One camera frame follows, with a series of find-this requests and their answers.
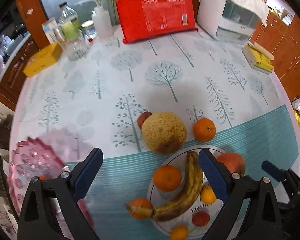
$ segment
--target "white appliance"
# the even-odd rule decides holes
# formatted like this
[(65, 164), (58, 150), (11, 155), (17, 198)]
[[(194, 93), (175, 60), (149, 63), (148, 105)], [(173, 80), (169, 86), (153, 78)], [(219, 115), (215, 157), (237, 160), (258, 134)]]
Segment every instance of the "white appliance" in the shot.
[(245, 44), (259, 17), (231, 0), (199, 0), (198, 24), (213, 38)]

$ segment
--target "banana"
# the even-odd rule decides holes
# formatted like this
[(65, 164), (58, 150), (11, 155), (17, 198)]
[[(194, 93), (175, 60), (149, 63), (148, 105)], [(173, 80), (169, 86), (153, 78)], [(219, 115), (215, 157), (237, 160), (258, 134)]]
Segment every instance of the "banana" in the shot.
[(193, 205), (201, 191), (203, 171), (199, 167), (198, 158), (196, 152), (187, 152), (185, 183), (174, 199), (154, 209), (130, 205), (127, 205), (127, 209), (159, 222), (169, 221), (182, 215)]

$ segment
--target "red apple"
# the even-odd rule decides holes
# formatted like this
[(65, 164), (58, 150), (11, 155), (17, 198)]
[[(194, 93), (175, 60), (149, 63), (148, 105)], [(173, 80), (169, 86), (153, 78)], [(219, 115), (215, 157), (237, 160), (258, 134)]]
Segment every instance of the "red apple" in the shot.
[(150, 112), (143, 112), (137, 119), (137, 124), (139, 126), (139, 128), (141, 129), (143, 122), (149, 117), (151, 116), (152, 113)]
[(203, 227), (209, 223), (210, 215), (205, 211), (198, 211), (192, 216), (192, 224), (197, 227)]
[(245, 161), (238, 153), (221, 154), (217, 157), (217, 161), (223, 163), (231, 173), (237, 172), (243, 176), (246, 171)]

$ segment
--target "round table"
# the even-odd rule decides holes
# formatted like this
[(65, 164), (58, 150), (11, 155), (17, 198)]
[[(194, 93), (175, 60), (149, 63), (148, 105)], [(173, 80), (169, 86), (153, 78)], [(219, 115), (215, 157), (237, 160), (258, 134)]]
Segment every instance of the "round table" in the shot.
[[(26, 80), (10, 139), (13, 150), (28, 136), (40, 137), (70, 169), (93, 147), (103, 151), (85, 199), (102, 240), (166, 237), (123, 207), (146, 197), (154, 170), (169, 157), (144, 145), (136, 124), (143, 111), (178, 115), (188, 131), (183, 148), (199, 144), (195, 121), (213, 120), (217, 134), (208, 144), (241, 154), (254, 179), (266, 175), (264, 160), (300, 176), (300, 135), (289, 99), (275, 73), (249, 66), (240, 45), (212, 40), (200, 28), (123, 44), (121, 29), (114, 30), (109, 40), (96, 40), (86, 58), (63, 56)], [(271, 182), (286, 202), (282, 185)]]

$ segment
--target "green label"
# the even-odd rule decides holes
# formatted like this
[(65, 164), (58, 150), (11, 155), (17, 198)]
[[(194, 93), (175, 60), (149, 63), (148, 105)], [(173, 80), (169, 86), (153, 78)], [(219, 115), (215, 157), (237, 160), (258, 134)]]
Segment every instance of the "green label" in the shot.
[(78, 30), (80, 28), (80, 22), (78, 17), (74, 17), (61, 25), (63, 33), (67, 39), (72, 40), (78, 36)]

